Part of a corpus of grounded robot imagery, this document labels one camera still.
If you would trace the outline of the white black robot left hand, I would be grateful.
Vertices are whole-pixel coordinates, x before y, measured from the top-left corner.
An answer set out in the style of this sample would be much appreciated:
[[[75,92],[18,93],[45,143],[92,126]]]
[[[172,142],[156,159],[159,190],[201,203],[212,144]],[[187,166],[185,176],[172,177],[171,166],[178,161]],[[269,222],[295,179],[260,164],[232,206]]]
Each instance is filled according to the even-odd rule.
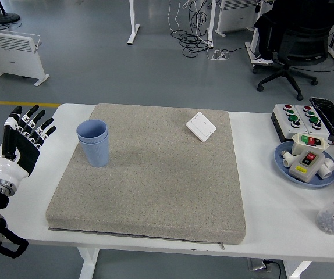
[[[0,147],[0,185],[17,188],[21,180],[30,176],[40,156],[40,148],[56,127],[54,119],[38,122],[45,115],[34,105],[25,114],[17,106],[3,125],[3,141]]]

